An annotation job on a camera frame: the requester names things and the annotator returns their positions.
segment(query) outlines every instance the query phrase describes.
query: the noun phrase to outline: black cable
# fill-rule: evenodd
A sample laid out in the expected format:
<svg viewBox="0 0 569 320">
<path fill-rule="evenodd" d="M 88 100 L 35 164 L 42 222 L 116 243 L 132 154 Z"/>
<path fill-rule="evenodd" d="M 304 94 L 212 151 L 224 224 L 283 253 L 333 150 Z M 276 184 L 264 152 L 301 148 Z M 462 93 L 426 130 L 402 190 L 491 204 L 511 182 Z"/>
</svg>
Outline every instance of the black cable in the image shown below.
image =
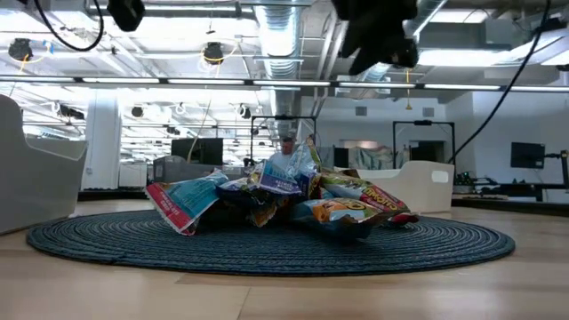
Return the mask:
<svg viewBox="0 0 569 320">
<path fill-rule="evenodd" d="M 506 88 L 506 90 L 504 91 L 504 93 L 501 95 L 500 100 L 498 100 L 498 103 L 496 104 L 496 107 L 494 107 L 494 109 L 492 110 L 492 112 L 490 113 L 490 115 L 486 118 L 486 120 L 480 125 L 480 127 L 474 132 L 472 133 L 472 135 L 466 140 L 464 141 L 464 143 L 462 143 L 461 147 L 458 148 L 456 150 L 456 152 L 454 152 L 454 155 L 451 156 L 451 158 L 448 160 L 448 163 L 451 164 L 453 162 L 453 160 L 456 158 L 456 156 L 470 143 L 472 142 L 473 139 L 476 138 L 476 136 L 482 131 L 484 130 L 484 128 L 486 127 L 486 125 L 490 122 L 490 120 L 492 120 L 492 118 L 494 117 L 494 115 L 496 114 L 496 111 L 498 111 L 498 108 L 500 108 L 501 104 L 504 102 L 504 100 L 506 99 L 506 96 L 508 95 L 508 93 L 510 92 L 510 90 L 512 89 L 512 87 L 514 86 L 514 84 L 516 83 L 517 79 L 519 78 L 519 76 L 522 74 L 522 71 L 524 71 L 525 65 L 527 64 L 527 62 L 529 62 L 530 58 L 532 58 L 533 52 L 535 51 L 535 48 L 537 47 L 537 44 L 540 42 L 540 38 L 541 38 L 541 33 L 543 31 L 543 26 L 545 26 L 545 22 L 548 19 L 549 16 L 549 8 L 551 7 L 551 0 L 546 0 L 546 4 L 545 4 L 545 9 L 543 10 L 543 17 L 541 17 L 541 24 L 540 26 L 537 28 L 537 33 L 535 34 L 535 39 L 533 39 L 533 44 L 532 44 L 532 48 L 530 49 L 530 51 L 527 53 L 527 55 L 525 56 L 524 61 L 522 62 L 521 66 L 519 66 L 519 69 L 517 70 L 516 74 L 514 75 L 514 77 L 512 78 L 512 80 L 510 81 L 510 83 L 508 84 L 508 87 Z"/>
<path fill-rule="evenodd" d="M 92 48 L 96 47 L 97 45 L 99 45 L 99 42 L 102 39 L 103 34 L 104 34 L 105 22 L 103 21 L 103 12 L 101 12 L 101 10 L 100 10 L 99 1 L 93 0 L 93 2 L 95 3 L 95 6 L 97 7 L 97 13 L 99 14 L 99 34 L 97 35 L 97 38 L 95 39 L 95 41 L 91 45 L 89 45 L 88 47 L 77 48 L 73 44 L 70 44 L 67 41 L 63 40 L 60 37 L 60 35 L 58 35 L 57 32 L 55 32 L 55 30 L 52 27 L 52 24 L 50 23 L 50 21 L 45 16 L 44 9 L 42 9 L 42 6 L 40 5 L 39 0 L 34 0 L 34 3 L 36 4 L 36 8 L 37 8 L 37 11 L 39 12 L 39 15 L 42 16 L 42 20 L 44 20 L 45 26 L 48 29 L 50 29 L 50 31 L 53 33 L 53 36 L 55 36 L 62 44 L 66 45 L 70 49 L 73 49 L 77 52 L 88 52 Z"/>
</svg>

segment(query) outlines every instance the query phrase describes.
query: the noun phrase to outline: wooden floor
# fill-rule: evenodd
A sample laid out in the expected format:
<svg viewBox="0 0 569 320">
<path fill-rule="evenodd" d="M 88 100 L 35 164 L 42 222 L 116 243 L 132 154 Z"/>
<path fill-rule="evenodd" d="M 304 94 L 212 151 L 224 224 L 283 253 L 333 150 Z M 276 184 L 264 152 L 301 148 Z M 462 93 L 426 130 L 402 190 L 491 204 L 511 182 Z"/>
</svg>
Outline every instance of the wooden floor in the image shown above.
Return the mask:
<svg viewBox="0 0 569 320">
<path fill-rule="evenodd" d="M 82 203 L 79 214 L 150 208 Z M 437 217 L 517 241 L 503 260 L 446 271 L 340 278 L 208 276 L 49 257 L 0 236 L 0 320 L 569 319 L 569 219 L 456 208 Z"/>
</svg>

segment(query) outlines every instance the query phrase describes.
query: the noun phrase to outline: doorway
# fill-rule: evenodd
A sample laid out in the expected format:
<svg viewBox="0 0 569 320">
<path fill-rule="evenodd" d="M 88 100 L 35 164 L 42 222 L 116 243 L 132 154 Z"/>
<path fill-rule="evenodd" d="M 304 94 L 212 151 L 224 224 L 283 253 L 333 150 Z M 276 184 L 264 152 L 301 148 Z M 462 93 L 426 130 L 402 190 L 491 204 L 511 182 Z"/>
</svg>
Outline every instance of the doorway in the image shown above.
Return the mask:
<svg viewBox="0 0 569 320">
<path fill-rule="evenodd" d="M 411 141 L 411 160 L 445 162 L 444 141 Z"/>
</svg>

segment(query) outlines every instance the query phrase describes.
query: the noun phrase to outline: blue round rug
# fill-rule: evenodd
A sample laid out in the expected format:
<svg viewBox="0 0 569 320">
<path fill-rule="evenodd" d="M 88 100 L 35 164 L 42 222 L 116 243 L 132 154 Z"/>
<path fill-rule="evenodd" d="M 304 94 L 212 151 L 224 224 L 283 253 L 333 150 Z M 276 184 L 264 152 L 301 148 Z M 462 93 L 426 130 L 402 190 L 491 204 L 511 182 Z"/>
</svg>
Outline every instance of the blue round rug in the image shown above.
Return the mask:
<svg viewBox="0 0 569 320">
<path fill-rule="evenodd" d="M 218 228 L 181 236 L 155 211 L 58 220 L 34 227 L 28 244 L 63 258 L 123 266 L 253 276 L 353 276 L 413 272 L 496 260 L 514 251 L 500 232 L 421 217 L 342 243 L 310 230 Z"/>
</svg>

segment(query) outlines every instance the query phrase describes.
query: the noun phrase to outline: monitor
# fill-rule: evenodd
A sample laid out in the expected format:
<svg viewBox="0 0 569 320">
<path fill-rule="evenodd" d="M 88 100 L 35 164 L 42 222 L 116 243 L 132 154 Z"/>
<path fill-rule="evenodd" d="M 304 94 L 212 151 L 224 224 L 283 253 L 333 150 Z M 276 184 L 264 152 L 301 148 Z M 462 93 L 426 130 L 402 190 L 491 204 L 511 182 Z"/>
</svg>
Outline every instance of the monitor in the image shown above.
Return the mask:
<svg viewBox="0 0 569 320">
<path fill-rule="evenodd" d="M 188 158 L 193 139 L 172 140 L 172 156 Z M 223 139 L 199 139 L 190 158 L 192 164 L 223 165 Z"/>
<path fill-rule="evenodd" d="M 544 160 L 544 144 L 512 142 L 509 164 L 512 168 L 543 169 Z"/>
</svg>

